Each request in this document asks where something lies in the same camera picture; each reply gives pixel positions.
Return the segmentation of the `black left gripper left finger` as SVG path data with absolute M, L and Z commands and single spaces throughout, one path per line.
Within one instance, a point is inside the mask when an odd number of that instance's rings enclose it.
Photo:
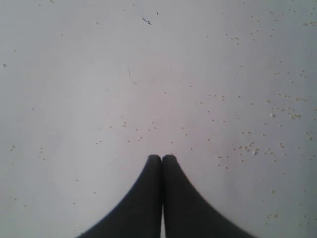
M 81 238 L 159 238 L 163 200 L 162 161 L 150 155 L 124 198 Z

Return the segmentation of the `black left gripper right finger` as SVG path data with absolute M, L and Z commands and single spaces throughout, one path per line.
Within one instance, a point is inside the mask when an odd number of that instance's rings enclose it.
M 215 210 L 194 188 L 174 155 L 162 159 L 167 238 L 252 238 Z

